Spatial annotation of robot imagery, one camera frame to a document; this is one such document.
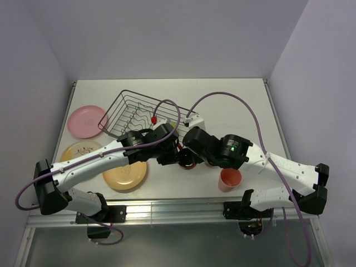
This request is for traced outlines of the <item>orange brown ceramic mug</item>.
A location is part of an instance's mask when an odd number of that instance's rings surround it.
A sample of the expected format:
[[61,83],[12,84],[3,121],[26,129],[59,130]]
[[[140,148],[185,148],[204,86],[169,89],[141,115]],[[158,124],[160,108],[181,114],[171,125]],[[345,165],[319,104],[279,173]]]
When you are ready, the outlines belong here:
[[185,170],[191,170],[196,166],[194,154],[187,148],[184,148],[178,153],[179,166]]

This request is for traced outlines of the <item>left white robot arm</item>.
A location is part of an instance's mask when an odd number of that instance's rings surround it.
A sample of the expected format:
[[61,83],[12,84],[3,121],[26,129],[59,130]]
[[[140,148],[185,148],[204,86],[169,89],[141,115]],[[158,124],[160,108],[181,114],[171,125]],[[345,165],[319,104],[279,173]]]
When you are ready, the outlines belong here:
[[146,162],[176,157],[176,128],[163,123],[155,129],[128,131],[102,148],[69,161],[36,163],[34,189],[42,215],[52,215],[64,209],[76,211],[102,222],[108,217],[104,196],[84,192],[75,187],[105,171]]

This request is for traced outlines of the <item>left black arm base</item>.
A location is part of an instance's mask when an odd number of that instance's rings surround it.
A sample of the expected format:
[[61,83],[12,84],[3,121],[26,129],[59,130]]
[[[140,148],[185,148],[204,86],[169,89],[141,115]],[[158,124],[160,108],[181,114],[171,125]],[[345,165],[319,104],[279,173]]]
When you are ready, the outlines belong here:
[[114,243],[117,244],[123,239],[123,232],[120,229],[113,229],[114,223],[124,223],[126,221],[126,205],[108,205],[104,196],[100,193],[96,193],[100,202],[101,210],[92,215],[83,215],[81,212],[77,212],[75,223],[76,224],[97,224],[100,227],[88,226],[87,227],[87,237],[91,242],[97,242],[100,245],[110,245],[110,243],[100,242],[100,239],[107,239],[109,235],[113,232],[119,232],[121,235],[118,241]]

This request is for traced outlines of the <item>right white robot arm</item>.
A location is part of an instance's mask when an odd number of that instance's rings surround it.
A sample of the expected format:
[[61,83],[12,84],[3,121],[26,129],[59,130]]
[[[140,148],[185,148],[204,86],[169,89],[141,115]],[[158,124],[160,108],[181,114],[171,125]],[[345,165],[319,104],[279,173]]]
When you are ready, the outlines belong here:
[[183,145],[211,166],[235,169],[281,182],[280,187],[249,189],[244,193],[241,212],[248,217],[258,211],[297,204],[300,211],[321,215],[327,203],[329,166],[304,165],[276,154],[243,137],[229,134],[217,138],[194,127],[184,136]]

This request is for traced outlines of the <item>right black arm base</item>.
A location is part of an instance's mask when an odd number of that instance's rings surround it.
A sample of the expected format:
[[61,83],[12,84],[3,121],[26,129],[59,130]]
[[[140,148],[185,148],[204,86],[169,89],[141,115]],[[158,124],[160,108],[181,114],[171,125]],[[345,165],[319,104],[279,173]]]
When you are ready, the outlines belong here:
[[243,206],[241,201],[226,201],[223,208],[223,217],[238,222],[239,232],[244,239],[254,240],[273,226],[274,209],[258,211]]

